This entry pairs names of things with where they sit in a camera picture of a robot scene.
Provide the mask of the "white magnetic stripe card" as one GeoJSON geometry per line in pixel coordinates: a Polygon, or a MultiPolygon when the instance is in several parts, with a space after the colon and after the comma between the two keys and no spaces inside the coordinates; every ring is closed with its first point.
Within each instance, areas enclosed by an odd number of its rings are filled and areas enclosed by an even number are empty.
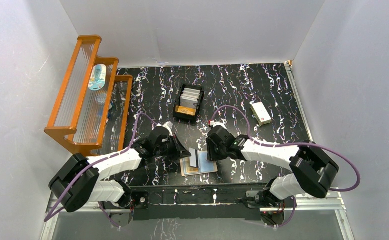
{"type": "Polygon", "coordinates": [[[189,158],[189,166],[192,168],[199,168],[199,151],[194,148],[189,148],[191,154],[189,158]]]}

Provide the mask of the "black plastic card bin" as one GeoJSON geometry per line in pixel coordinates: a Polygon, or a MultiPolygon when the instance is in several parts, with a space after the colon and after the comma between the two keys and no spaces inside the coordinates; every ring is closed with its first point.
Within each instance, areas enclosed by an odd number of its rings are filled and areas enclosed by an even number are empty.
{"type": "Polygon", "coordinates": [[[179,91],[178,91],[177,98],[174,101],[172,116],[174,118],[176,118],[176,119],[179,119],[179,120],[182,120],[182,121],[185,121],[185,122],[192,122],[192,123],[194,123],[198,119],[198,116],[200,114],[200,109],[201,109],[201,105],[202,105],[202,102],[203,102],[204,95],[205,95],[205,89],[204,89],[203,86],[186,84],[186,83],[182,84],[180,89],[179,89],[179,91]],[[187,99],[187,98],[181,97],[184,88],[200,90],[201,94],[200,94],[199,101],[195,102],[195,101],[193,101],[191,99],[187,99]],[[185,114],[177,113],[176,112],[177,106],[184,106],[184,107],[196,109],[196,116],[190,116],[190,115],[185,115],[185,114]]]}

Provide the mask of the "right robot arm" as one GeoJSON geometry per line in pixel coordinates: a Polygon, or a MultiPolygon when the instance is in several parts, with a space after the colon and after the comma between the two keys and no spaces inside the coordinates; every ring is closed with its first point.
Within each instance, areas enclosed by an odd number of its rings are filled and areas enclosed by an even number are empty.
{"type": "Polygon", "coordinates": [[[234,137],[221,125],[207,134],[207,159],[227,158],[247,162],[263,162],[290,170],[285,176],[271,180],[263,191],[265,203],[277,207],[288,197],[309,194],[323,199],[339,172],[339,166],[322,149],[311,142],[298,146],[266,147],[256,144],[247,135],[234,137]]]}

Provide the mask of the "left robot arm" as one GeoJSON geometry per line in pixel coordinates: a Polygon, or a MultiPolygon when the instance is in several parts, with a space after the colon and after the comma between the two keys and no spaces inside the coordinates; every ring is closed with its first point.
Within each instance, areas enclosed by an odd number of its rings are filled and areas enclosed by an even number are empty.
{"type": "Polygon", "coordinates": [[[110,180],[111,176],[137,170],[152,158],[175,161],[191,155],[170,127],[159,124],[148,137],[124,150],[90,157],[81,153],[72,155],[48,186],[68,213],[94,202],[110,202],[126,208],[133,201],[133,191],[125,183],[110,180]]]}

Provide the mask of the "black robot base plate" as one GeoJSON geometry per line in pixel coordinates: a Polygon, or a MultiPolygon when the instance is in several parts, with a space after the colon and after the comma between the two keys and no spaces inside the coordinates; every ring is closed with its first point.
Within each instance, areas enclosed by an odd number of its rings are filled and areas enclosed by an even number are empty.
{"type": "Polygon", "coordinates": [[[133,186],[124,203],[101,202],[112,213],[128,211],[131,220],[244,219],[280,225],[292,197],[279,200],[264,183],[185,186],[133,186]]]}

